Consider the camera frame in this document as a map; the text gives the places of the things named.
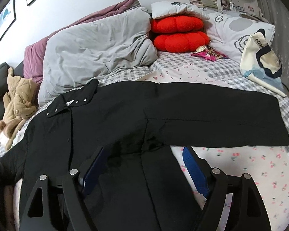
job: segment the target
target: gray checkered bed sheet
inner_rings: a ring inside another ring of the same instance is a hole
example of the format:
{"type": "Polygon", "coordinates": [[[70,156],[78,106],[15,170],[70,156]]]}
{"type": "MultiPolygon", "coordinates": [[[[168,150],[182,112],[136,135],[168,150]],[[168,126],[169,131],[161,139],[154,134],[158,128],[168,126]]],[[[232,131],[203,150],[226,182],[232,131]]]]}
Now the gray checkered bed sheet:
{"type": "MultiPolygon", "coordinates": [[[[208,74],[208,76],[226,82],[227,84],[229,84],[229,87],[231,88],[240,90],[259,91],[277,97],[281,108],[281,115],[283,117],[283,120],[289,133],[289,98],[288,97],[283,98],[271,92],[270,90],[265,89],[262,86],[244,78],[241,75],[240,65],[238,63],[230,59],[217,60],[215,62],[206,61],[203,58],[192,57],[190,53],[172,54],[168,52],[159,52],[158,55],[159,58],[150,67],[142,66],[118,72],[116,74],[113,74],[109,77],[100,80],[99,81],[100,86],[105,86],[111,83],[122,82],[127,80],[135,81],[150,72],[160,70],[163,68],[175,69],[181,67],[182,65],[195,65],[201,68],[203,71],[205,71],[208,74]]],[[[45,110],[50,103],[51,102],[39,108],[36,114],[45,110]]],[[[23,133],[25,131],[31,119],[25,123],[20,132],[23,133]]],[[[17,135],[15,140],[13,141],[12,146],[18,143],[21,139],[22,134],[19,133],[19,135],[17,135]]],[[[289,155],[289,146],[286,146],[285,149],[289,155]]],[[[0,157],[3,156],[4,153],[5,153],[4,149],[0,148],[0,157]]]]}
{"type": "MultiPolygon", "coordinates": [[[[150,66],[151,71],[163,68],[178,68],[182,65],[195,65],[207,73],[208,76],[219,79],[229,84],[229,87],[258,91],[275,96],[278,99],[281,108],[281,116],[289,133],[289,98],[283,98],[280,95],[244,78],[241,75],[240,64],[230,59],[217,60],[215,62],[206,61],[203,58],[193,57],[190,53],[172,54],[168,52],[159,52],[159,58],[150,66]]],[[[285,147],[289,155],[289,146],[285,147]]]]}

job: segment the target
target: black jacket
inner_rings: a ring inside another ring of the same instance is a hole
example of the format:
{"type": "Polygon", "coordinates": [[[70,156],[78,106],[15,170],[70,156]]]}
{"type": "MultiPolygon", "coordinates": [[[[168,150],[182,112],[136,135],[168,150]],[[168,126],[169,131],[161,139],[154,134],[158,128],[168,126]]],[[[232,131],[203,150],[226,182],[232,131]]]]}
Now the black jacket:
{"type": "Polygon", "coordinates": [[[58,96],[0,158],[0,184],[23,178],[20,217],[40,175],[65,175],[105,146],[108,168],[85,199],[98,230],[189,230],[200,208],[169,145],[289,145],[270,95],[196,83],[97,85],[58,96]]]}

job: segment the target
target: jacket collar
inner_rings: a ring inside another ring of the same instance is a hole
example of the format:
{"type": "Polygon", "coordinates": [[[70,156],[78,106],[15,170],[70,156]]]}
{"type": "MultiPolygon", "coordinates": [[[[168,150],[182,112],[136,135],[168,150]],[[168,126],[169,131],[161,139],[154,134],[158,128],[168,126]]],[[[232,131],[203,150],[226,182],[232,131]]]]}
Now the jacket collar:
{"type": "Polygon", "coordinates": [[[69,107],[79,107],[88,104],[93,95],[96,93],[96,88],[99,85],[99,81],[92,79],[89,83],[84,85],[81,89],[72,90],[64,94],[59,95],[44,111],[47,118],[53,117],[63,110],[67,110],[69,107]]]}

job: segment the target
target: white pillow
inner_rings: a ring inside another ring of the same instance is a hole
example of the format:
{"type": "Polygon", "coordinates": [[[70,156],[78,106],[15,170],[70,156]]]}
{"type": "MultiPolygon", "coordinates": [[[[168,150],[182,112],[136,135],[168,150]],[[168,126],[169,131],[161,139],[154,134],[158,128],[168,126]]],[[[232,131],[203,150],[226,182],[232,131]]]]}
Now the white pillow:
{"type": "Polygon", "coordinates": [[[275,26],[265,22],[231,17],[219,12],[210,13],[210,20],[204,21],[206,34],[210,38],[209,46],[240,63],[245,44],[250,35],[264,29],[265,39],[271,46],[275,26]]]}
{"type": "Polygon", "coordinates": [[[210,17],[195,5],[181,2],[156,2],[151,4],[152,18],[161,19],[174,15],[189,15],[201,20],[209,20],[210,17]]]}

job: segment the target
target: patterned curtain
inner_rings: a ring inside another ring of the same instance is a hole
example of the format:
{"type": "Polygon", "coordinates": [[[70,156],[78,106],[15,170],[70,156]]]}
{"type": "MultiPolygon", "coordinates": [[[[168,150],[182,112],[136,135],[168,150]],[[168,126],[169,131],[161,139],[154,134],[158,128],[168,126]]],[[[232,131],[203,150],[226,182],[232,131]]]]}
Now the patterned curtain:
{"type": "Polygon", "coordinates": [[[275,25],[272,49],[283,65],[281,80],[289,89],[289,11],[281,0],[258,0],[263,17],[275,25]]]}

